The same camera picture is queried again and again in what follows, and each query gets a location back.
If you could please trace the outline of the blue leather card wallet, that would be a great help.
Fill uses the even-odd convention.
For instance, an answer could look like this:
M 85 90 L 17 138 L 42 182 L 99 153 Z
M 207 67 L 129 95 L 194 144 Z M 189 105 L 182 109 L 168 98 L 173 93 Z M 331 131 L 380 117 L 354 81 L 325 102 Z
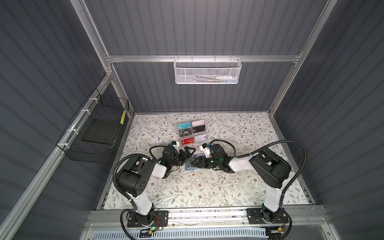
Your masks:
M 203 159 L 205 158 L 206 156 L 204 153 L 193 154 L 185 163 L 186 171 L 203 169 Z

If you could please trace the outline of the clear acrylic card display stand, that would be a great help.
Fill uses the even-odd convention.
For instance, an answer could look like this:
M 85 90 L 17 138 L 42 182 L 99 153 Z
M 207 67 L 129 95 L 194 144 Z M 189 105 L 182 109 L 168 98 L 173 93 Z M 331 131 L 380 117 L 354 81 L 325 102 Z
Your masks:
M 207 126 L 206 126 L 206 131 L 205 132 L 195 133 L 195 134 L 193 133 L 192 136 L 187 136 L 187 137 L 183 137 L 183 138 L 194 137 L 195 135 L 200 135 L 200 134 L 207 134 L 208 135 L 208 133 L 207 133 Z

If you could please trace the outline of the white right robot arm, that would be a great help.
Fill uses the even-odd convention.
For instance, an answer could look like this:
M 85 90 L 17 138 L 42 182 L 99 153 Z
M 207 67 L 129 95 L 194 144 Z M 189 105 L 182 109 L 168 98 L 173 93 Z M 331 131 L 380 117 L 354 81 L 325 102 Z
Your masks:
M 284 187 L 292 170 L 291 165 L 277 155 L 270 147 L 280 144 L 276 141 L 243 156 L 231 157 L 219 144 L 201 146 L 203 156 L 192 161 L 192 166 L 199 169 L 212 169 L 225 173 L 237 173 L 254 170 L 267 185 L 264 212 L 274 214 L 283 204 Z

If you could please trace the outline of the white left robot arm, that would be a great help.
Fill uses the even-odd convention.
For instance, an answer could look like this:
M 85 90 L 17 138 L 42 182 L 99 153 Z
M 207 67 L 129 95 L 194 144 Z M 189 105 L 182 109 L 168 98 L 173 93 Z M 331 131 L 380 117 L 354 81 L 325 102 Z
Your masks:
M 169 144 L 151 147 L 149 156 L 127 155 L 117 163 L 113 171 L 113 184 L 130 201 L 137 215 L 152 216 L 154 205 L 146 192 L 150 178 L 166 179 L 173 167 L 182 166 L 195 152 L 195 148 L 179 150 L 174 144 Z

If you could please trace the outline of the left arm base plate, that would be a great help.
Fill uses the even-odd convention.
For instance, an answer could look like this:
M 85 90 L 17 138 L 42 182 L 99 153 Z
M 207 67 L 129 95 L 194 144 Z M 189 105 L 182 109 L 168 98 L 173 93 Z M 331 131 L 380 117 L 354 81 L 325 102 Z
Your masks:
M 169 220 L 169 211 L 150 211 L 146 216 L 136 212 L 129 212 L 125 218 L 128 221 L 126 223 L 128 228 L 166 227 Z

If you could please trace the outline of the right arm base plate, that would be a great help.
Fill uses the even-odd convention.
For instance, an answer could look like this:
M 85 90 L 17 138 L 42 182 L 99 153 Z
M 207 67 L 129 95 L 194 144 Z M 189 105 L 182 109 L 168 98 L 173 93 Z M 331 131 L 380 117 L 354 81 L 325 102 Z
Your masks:
M 276 212 L 262 206 L 261 208 L 246 209 L 250 224 L 288 224 L 290 222 L 288 214 L 284 208 L 278 208 Z

